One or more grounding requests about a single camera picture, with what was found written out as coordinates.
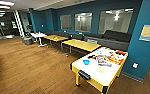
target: light fixture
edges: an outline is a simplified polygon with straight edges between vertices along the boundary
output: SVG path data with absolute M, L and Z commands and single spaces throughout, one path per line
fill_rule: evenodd
M 3 15 L 0 15 L 0 17 L 3 17 Z
M 133 9 L 125 9 L 125 11 L 133 11 Z
M 106 13 L 110 13 L 110 14 L 111 14 L 111 13 L 112 13 L 112 11 L 106 11 Z
M 81 13 L 81 15 L 85 15 L 85 13 Z
M 0 1 L 1 5 L 8 5 L 8 6 L 14 6 L 13 2 L 7 2 L 7 1 Z
M 116 15 L 115 15 L 115 21 L 117 21 L 119 19 L 119 14 L 117 13 Z
M 4 13 L 4 12 L 0 12 L 0 14 L 1 14 L 1 15 L 4 15 L 5 13 Z
M 0 11 L 0 12 L 6 12 L 6 11 Z
M 77 19 L 78 21 L 80 21 L 80 16 L 78 16 L 78 19 Z
M 92 13 L 89 16 L 92 16 Z
M 0 6 L 0 8 L 10 9 L 9 6 Z

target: blue wall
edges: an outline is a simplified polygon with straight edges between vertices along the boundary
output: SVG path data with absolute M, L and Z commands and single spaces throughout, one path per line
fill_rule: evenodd
M 143 0 L 138 19 L 133 31 L 129 57 L 123 67 L 123 71 L 144 79 L 150 67 L 150 42 L 139 41 L 144 25 L 150 25 L 150 0 Z M 138 68 L 132 68 L 133 63 L 138 63 Z
M 32 8 L 29 9 L 32 26 L 34 32 L 45 32 L 47 30 L 47 24 L 46 24 L 46 16 L 44 12 L 42 11 L 36 11 Z
M 141 0 L 98 0 L 97 2 L 89 2 L 85 4 L 79 4 L 75 6 L 65 7 L 57 10 L 57 22 L 58 22 L 58 29 L 61 30 L 61 23 L 60 23 L 60 15 L 71 15 L 71 27 L 72 32 L 74 31 L 75 22 L 74 22 L 74 15 L 78 13 L 87 13 L 92 12 L 92 24 L 91 24 L 91 31 L 90 33 L 97 34 L 99 30 L 99 21 L 100 21 L 100 13 L 101 11 L 106 10 L 117 10 L 117 9 L 125 9 L 125 8 L 134 8 L 134 12 L 132 15 L 130 28 L 128 30 L 129 34 L 132 34 L 137 15 L 139 13 L 139 9 L 141 6 Z
M 42 22 L 46 21 L 46 30 L 63 31 L 60 27 L 60 15 L 71 15 L 72 30 L 69 30 L 67 32 L 77 34 L 78 32 L 74 31 L 75 14 L 82 12 L 92 12 L 92 29 L 90 33 L 97 34 L 99 29 L 101 11 L 125 8 L 134 8 L 128 30 L 128 33 L 133 33 L 133 35 L 128 48 L 129 56 L 122 71 L 139 77 L 140 79 L 144 79 L 150 67 L 150 42 L 139 41 L 139 37 L 143 25 L 150 25 L 150 0 L 143 0 L 143 3 L 142 0 L 98 0 L 97 2 L 93 1 L 57 10 L 48 9 L 42 11 L 41 13 L 38 11 L 32 11 L 31 19 L 33 19 L 34 21 L 32 22 L 35 25 L 33 25 L 35 31 L 38 31 L 38 29 L 40 28 L 38 27 L 39 25 L 41 25 L 41 23 L 38 22 L 39 20 L 41 20 Z M 137 69 L 134 69 L 132 67 L 134 62 L 139 64 Z

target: brown carpet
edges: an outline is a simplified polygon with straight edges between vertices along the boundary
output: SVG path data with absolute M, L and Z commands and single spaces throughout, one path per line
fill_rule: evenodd
M 0 94 L 100 94 L 83 79 L 75 85 L 69 65 L 82 55 L 67 58 L 59 47 L 37 46 L 24 45 L 20 37 L 0 40 Z M 120 75 L 108 94 L 150 94 L 150 69 L 144 83 Z

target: table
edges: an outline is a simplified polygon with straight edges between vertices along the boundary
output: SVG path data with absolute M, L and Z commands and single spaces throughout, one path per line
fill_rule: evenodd
M 45 36 L 44 38 L 49 39 L 51 45 L 52 45 L 51 41 L 55 41 L 55 42 L 60 41 L 61 42 L 61 44 L 60 44 L 61 45 L 61 50 L 63 50 L 62 41 L 68 39 L 66 37 L 62 37 L 62 36 L 58 36 L 58 35 L 49 35 L 49 36 Z
M 70 45 L 70 53 L 71 53 L 71 46 L 77 47 L 79 49 L 83 49 L 83 50 L 86 50 L 89 52 L 92 52 L 93 50 L 95 50 L 96 48 L 101 46 L 99 44 L 93 44 L 93 43 L 89 43 L 89 42 L 85 42 L 85 41 L 81 41 L 81 40 L 76 40 L 76 39 L 64 41 L 63 43 Z
M 101 94 L 107 94 L 107 91 L 116 77 L 119 77 L 120 72 L 122 70 L 123 64 L 128 56 L 127 52 L 121 52 L 121 55 L 116 54 L 118 51 L 111 50 L 108 48 L 100 48 L 76 61 L 71 64 L 71 70 L 76 73 L 76 85 L 80 85 L 80 76 L 85 79 L 88 83 L 98 89 Z M 112 61 L 112 56 L 119 56 L 120 57 L 120 64 L 119 62 L 115 64 L 115 60 Z M 103 64 L 111 64 L 111 66 L 99 66 L 98 59 L 88 59 L 91 56 L 103 56 L 104 58 L 108 57 L 106 62 Z M 83 60 L 89 60 L 89 65 L 85 65 Z
M 46 46 L 47 45 L 47 44 L 42 44 L 42 41 L 41 41 L 41 37 L 45 37 L 47 35 L 45 35 L 43 33 L 31 33 L 31 35 L 36 38 L 36 41 L 37 41 L 37 38 L 39 38 L 39 44 L 40 45 L 38 45 L 38 47 Z

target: blue object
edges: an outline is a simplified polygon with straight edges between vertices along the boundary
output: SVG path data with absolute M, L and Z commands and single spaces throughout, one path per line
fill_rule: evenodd
M 83 60 L 83 62 L 84 62 L 85 65 L 88 65 L 90 63 L 89 60 Z

